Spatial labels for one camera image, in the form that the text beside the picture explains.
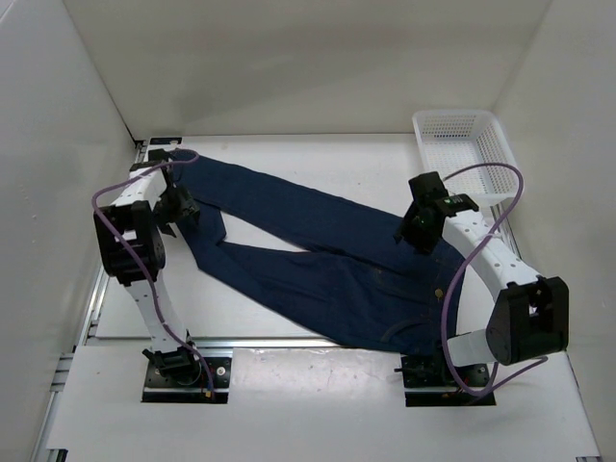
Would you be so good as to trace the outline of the dark blue denim trousers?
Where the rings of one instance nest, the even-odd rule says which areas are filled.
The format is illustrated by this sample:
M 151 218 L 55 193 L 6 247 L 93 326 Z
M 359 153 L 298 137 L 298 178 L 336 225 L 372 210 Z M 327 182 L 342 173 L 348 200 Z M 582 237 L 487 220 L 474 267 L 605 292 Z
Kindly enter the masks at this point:
M 199 218 L 179 222 L 197 267 L 331 341 L 430 355 L 453 334 L 461 254 L 394 238 L 397 216 L 177 149 Z

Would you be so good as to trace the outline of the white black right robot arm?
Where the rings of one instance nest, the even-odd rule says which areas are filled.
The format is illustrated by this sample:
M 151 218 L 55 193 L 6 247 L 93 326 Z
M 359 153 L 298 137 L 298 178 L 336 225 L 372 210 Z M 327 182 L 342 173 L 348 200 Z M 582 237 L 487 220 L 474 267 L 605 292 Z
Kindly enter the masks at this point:
M 472 268 L 494 300 L 483 329 L 450 336 L 441 334 L 443 354 L 432 361 L 432 372 L 443 384 L 456 384 L 480 397 L 462 377 L 469 366 L 511 366 L 525 361 L 539 365 L 569 344 L 569 288 L 560 277 L 545 277 L 527 265 L 499 237 L 499 225 L 487 224 L 478 204 L 468 195 L 451 194 L 436 171 L 409 181 L 413 201 L 395 234 L 423 254 L 445 241 L 464 258 L 445 293 L 441 325 L 449 321 L 453 292 L 467 268 Z

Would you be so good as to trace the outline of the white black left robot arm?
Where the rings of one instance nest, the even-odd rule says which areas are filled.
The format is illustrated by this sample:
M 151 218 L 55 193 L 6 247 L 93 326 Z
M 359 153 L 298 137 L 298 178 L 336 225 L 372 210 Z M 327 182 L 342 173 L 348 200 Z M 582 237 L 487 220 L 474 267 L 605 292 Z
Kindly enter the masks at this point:
M 158 373 L 181 386 L 204 374 L 194 342 L 176 314 L 163 277 L 167 258 L 163 235 L 184 218 L 199 220 L 188 190 L 174 181 L 173 169 L 196 161 L 155 149 L 130 168 L 129 178 L 91 198 L 102 265 L 136 303 L 151 339 L 142 354 Z

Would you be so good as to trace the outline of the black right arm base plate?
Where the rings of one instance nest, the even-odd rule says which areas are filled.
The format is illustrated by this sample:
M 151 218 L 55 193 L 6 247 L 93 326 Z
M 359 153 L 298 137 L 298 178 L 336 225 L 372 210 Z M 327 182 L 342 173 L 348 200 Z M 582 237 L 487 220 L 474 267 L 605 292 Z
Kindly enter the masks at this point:
M 443 356 L 403 355 L 400 366 L 394 372 L 401 374 L 407 408 L 497 404 L 493 392 L 477 398 L 461 390 L 453 380 Z

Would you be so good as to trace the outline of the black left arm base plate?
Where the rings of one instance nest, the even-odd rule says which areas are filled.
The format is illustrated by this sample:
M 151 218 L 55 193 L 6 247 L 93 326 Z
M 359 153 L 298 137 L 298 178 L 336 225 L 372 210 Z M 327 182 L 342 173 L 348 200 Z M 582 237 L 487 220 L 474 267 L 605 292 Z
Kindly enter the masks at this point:
M 153 365 L 146 369 L 141 401 L 145 403 L 226 404 L 232 372 L 232 358 L 206 357 L 214 379 L 214 391 L 209 389 L 205 372 L 195 372 L 179 380 L 163 374 Z

